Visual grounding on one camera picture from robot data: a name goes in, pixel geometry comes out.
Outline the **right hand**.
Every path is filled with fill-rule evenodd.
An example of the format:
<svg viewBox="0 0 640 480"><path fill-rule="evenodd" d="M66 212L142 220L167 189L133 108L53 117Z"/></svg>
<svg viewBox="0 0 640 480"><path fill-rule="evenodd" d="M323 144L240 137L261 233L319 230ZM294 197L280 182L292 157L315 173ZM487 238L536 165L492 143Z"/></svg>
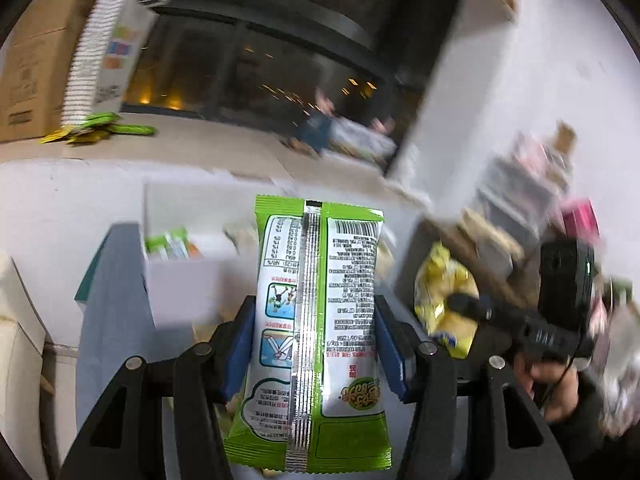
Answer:
<svg viewBox="0 0 640 480"><path fill-rule="evenodd" d="M578 373L574 366L557 362L533 362L518 352L513 361L513 369L518 382L525 392L534 397L534 387L545 385L544 419L560 422L574 413L578 405Z"/></svg>

